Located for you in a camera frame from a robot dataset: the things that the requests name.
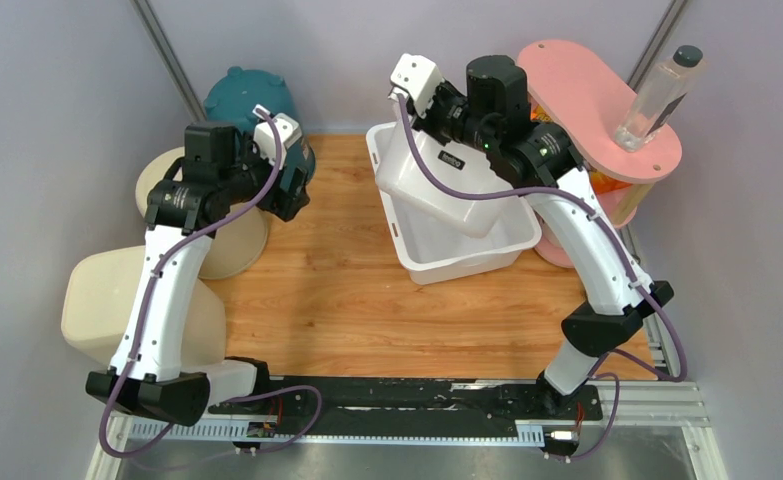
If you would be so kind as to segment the translucent white perforated basket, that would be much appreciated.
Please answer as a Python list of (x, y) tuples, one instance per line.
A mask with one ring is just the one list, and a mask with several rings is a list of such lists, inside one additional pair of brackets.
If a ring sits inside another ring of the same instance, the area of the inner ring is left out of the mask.
[[(454, 142), (442, 145), (420, 131), (414, 131), (413, 138), (428, 172), (444, 186), (468, 194), (509, 188), (490, 169), (484, 153)], [(485, 237), (498, 220), (522, 207), (518, 197), (465, 200), (436, 187), (419, 168), (401, 122), (372, 127), (367, 140), (376, 156), (375, 178), (382, 192), (466, 236)]]

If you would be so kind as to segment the cream large bucket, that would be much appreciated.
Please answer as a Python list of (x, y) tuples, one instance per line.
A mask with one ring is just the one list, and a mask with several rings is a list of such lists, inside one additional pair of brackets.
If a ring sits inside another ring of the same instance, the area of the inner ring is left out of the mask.
[[(183, 155), (183, 147), (168, 150), (153, 159), (140, 173), (135, 186), (135, 201), (141, 216), (146, 211), (148, 193), (174, 161)], [(268, 219), (258, 208), (219, 228), (202, 263), (199, 278), (222, 280), (248, 269), (263, 253), (269, 230)]]

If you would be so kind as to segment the teal plastic bucket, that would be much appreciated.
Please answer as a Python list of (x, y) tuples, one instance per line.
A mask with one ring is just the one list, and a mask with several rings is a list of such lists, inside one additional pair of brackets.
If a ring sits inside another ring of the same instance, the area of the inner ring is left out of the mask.
[[(203, 101), (208, 120), (235, 124), (241, 132), (253, 132), (260, 121), (253, 113), (257, 105), (266, 108), (272, 117), (285, 114), (302, 127), (286, 80), (264, 70), (230, 67)], [(297, 170), (301, 170), (310, 182), (315, 173), (316, 157), (304, 132), (300, 133), (299, 139), (287, 149), (284, 173), (290, 180)]]

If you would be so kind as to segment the white plastic tub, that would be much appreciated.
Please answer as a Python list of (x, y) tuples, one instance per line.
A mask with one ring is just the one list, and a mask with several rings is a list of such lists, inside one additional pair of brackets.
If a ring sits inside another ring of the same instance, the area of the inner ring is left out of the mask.
[(488, 235), (472, 238), (384, 192), (380, 198), (397, 259), (418, 285), (508, 267), (542, 238), (523, 199), (506, 207)]

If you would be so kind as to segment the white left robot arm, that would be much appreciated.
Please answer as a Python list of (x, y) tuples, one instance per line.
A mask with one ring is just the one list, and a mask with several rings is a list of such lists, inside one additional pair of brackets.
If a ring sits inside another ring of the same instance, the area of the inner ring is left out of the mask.
[(198, 277), (232, 207), (257, 207), (290, 221), (309, 202), (307, 177), (286, 176), (298, 124), (284, 114), (251, 132), (221, 122), (188, 126), (184, 153), (147, 195), (144, 266), (123, 338), (86, 392), (111, 410), (192, 426), (213, 404), (234, 398), (247, 413), (273, 399), (265, 363), (239, 357), (184, 367), (181, 350)]

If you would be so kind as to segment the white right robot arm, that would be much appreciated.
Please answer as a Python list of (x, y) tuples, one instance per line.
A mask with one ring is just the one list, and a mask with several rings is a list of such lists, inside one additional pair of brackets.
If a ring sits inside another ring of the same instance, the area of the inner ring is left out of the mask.
[[(628, 255), (568, 132), (531, 120), (525, 71), (506, 55), (487, 55), (468, 64), (466, 79), (467, 91), (461, 93), (431, 60), (402, 56), (392, 81), (405, 136), (414, 161), (439, 191), (466, 201), (525, 198), (573, 263), (586, 300), (562, 321), (565, 340), (540, 374), (537, 392), (544, 413), (563, 417), (576, 407), (577, 390), (604, 357), (632, 338), (647, 316), (662, 315), (673, 290), (666, 281), (652, 280)], [(466, 193), (445, 185), (426, 166), (415, 133), (484, 154), (509, 189)]]

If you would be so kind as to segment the cream square container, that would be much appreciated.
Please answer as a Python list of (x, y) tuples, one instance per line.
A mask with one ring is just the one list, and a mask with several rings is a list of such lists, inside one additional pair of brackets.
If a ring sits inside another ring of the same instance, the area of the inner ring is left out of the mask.
[[(126, 330), (143, 263), (144, 248), (134, 246), (94, 254), (76, 265), (61, 319), (70, 346), (102, 365), (110, 362)], [(197, 281), (183, 335), (182, 365), (217, 363), (225, 355), (224, 303)]]

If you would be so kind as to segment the pink two-tier shelf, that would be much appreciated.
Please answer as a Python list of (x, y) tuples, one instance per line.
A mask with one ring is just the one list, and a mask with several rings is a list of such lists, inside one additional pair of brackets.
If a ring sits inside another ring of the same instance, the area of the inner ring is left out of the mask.
[(569, 133), (592, 169), (629, 185), (596, 194), (613, 226), (627, 225), (652, 186), (669, 176), (682, 159), (682, 145), (673, 128), (662, 127), (635, 153), (620, 148), (612, 134), (635, 93), (581, 44), (539, 40), (519, 53), (517, 64), (526, 72), (532, 103)]

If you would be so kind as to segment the orange snack box lower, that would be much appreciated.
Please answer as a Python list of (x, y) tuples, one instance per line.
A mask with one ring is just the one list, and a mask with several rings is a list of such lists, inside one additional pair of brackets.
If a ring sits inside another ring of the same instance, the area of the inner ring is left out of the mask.
[(618, 180), (599, 171), (590, 171), (589, 178), (592, 189), (598, 195), (626, 189), (632, 186), (631, 183)]

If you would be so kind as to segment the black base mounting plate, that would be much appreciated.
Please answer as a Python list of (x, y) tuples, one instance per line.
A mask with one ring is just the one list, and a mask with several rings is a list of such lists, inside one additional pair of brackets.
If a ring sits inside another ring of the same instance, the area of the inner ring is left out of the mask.
[(270, 414), (280, 432), (316, 422), (312, 435), (402, 438), (509, 438), (521, 421), (574, 425), (603, 417), (598, 391), (585, 385), (568, 401), (545, 399), (533, 381), (285, 376), (271, 380), (273, 400), (221, 403), (211, 414)]

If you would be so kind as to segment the clear bottle black cap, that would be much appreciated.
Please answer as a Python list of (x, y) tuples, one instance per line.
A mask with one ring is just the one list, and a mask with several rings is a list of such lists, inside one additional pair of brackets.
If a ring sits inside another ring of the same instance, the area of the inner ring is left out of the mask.
[(627, 152), (636, 152), (653, 140), (690, 92), (704, 66), (704, 53), (694, 45), (681, 45), (671, 57), (658, 62), (615, 129), (615, 143)]

